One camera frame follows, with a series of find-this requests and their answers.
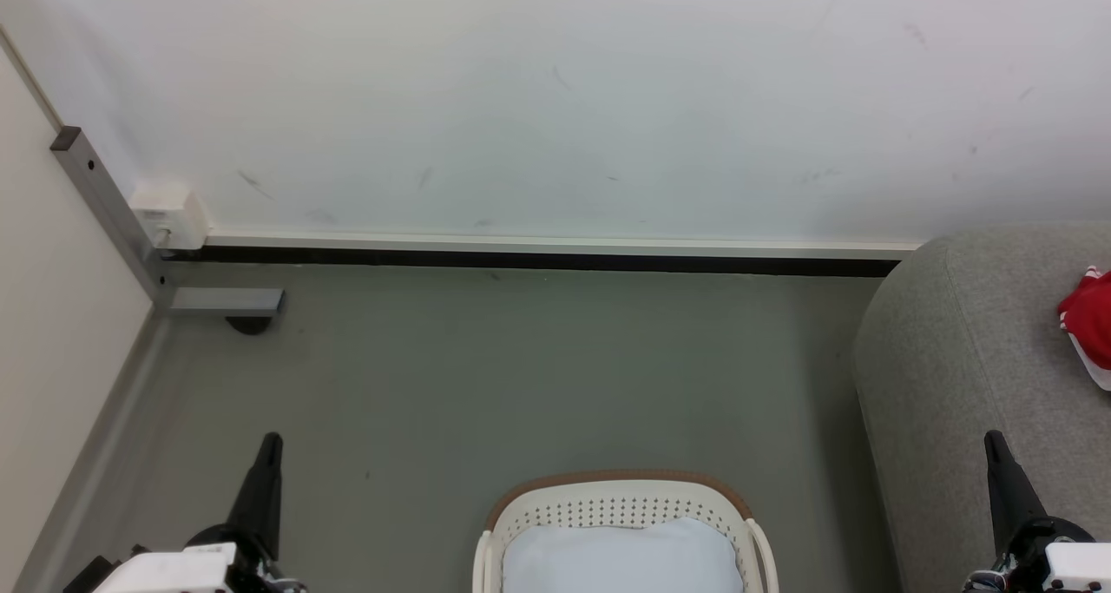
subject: scuff mark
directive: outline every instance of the scuff mark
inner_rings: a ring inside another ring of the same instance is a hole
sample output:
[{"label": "scuff mark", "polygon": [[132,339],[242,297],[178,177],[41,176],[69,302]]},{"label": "scuff mark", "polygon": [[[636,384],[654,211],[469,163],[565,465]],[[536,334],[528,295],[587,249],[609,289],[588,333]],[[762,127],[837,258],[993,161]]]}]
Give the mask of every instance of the scuff mark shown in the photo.
[{"label": "scuff mark", "polygon": [[814,22],[813,28],[810,29],[810,39],[814,39],[814,36],[817,36],[818,32],[822,30],[822,27],[825,27],[825,19],[829,18],[830,14],[832,14],[833,8],[837,7],[837,1],[838,0],[830,0],[829,2],[825,3],[825,10],[822,11],[822,16],[818,18],[818,21]]},{"label": "scuff mark", "polygon": [[324,209],[313,209],[309,213],[304,213],[306,218],[311,221],[318,221],[320,224],[338,224],[340,221],[336,220],[332,213],[327,212]]},{"label": "scuff mark", "polygon": [[428,165],[427,169],[420,173],[420,179],[417,181],[417,189],[424,189],[424,185],[428,185],[428,181],[432,181],[432,173],[436,169],[432,169],[432,165]]},{"label": "scuff mark", "polygon": [[812,173],[801,173],[799,177],[794,177],[794,182],[801,185],[813,185],[815,182],[821,181],[825,177],[838,177],[841,174],[841,170],[838,169],[822,169],[818,171],[812,171]]},{"label": "scuff mark", "polygon": [[930,44],[925,42],[925,34],[922,32],[922,29],[918,27],[918,24],[907,22],[903,24],[903,31],[905,31],[907,34],[913,38],[914,42],[921,43],[924,50],[930,49]]},{"label": "scuff mark", "polygon": [[552,66],[552,78],[559,81],[560,86],[563,86],[563,90],[574,91],[571,89],[571,86],[568,86],[567,81],[563,80],[563,77],[560,76],[559,66]]},{"label": "scuff mark", "polygon": [[262,189],[262,184],[260,182],[256,181],[256,179],[253,179],[253,178],[248,177],[248,174],[246,173],[246,171],[243,171],[241,169],[238,169],[238,170],[236,170],[236,173],[239,174],[239,178],[243,179],[243,182],[247,182],[248,185],[251,185],[251,189],[254,189],[256,192],[262,193],[263,197],[270,198],[271,201],[273,201],[274,197],[271,197],[270,193],[267,193],[267,190]]}]

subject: white basket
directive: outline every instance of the white basket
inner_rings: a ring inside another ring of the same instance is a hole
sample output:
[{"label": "white basket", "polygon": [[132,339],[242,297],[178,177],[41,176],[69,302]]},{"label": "white basket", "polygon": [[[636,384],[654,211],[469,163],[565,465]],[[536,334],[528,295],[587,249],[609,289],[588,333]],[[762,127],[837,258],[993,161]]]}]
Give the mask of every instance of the white basket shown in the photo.
[{"label": "white basket", "polygon": [[745,593],[779,593],[771,546],[744,501],[710,475],[667,471],[551,475],[509,492],[479,539],[472,591],[501,593],[506,547],[532,526],[639,529],[679,517],[714,526],[729,539]]}]

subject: baseboard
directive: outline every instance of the baseboard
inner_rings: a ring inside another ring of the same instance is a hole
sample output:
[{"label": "baseboard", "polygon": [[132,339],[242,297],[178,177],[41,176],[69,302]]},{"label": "baseboard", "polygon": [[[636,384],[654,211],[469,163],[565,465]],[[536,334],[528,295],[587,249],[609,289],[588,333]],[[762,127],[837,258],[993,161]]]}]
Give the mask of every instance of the baseboard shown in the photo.
[{"label": "baseboard", "polygon": [[758,257],[901,261],[921,244],[881,241],[642,240],[642,238],[481,237],[254,232],[212,229],[207,245],[263,249],[420,250],[441,253],[560,253],[617,257]]},{"label": "baseboard", "polygon": [[[63,573],[74,541],[113,461],[128,453],[127,426],[150,380],[169,332],[169,321],[153,309],[116,380],[89,439],[31,549],[12,593],[58,593],[73,574]],[[79,557],[87,563],[93,556]]]},{"label": "baseboard", "polygon": [[605,269],[635,272],[885,277],[919,244],[841,241],[590,240],[444,234],[251,233],[213,230],[176,261],[409,264],[431,268]]}]

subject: beige wall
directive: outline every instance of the beige wall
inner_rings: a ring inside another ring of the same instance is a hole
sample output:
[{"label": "beige wall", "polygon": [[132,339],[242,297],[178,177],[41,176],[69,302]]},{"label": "beige wall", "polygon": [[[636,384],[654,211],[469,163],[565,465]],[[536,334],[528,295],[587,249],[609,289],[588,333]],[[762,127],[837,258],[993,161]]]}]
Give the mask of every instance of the beige wall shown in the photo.
[{"label": "beige wall", "polygon": [[150,300],[0,51],[0,592],[10,591]]}]

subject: red object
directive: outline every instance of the red object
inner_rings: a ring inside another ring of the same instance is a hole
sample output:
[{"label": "red object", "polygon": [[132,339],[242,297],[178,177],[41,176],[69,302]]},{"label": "red object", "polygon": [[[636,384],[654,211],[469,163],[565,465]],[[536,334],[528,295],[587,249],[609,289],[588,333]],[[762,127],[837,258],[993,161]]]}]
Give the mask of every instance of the red object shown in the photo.
[{"label": "red object", "polygon": [[1088,268],[1075,291],[1057,308],[1061,328],[1101,369],[1111,369],[1111,273]]}]

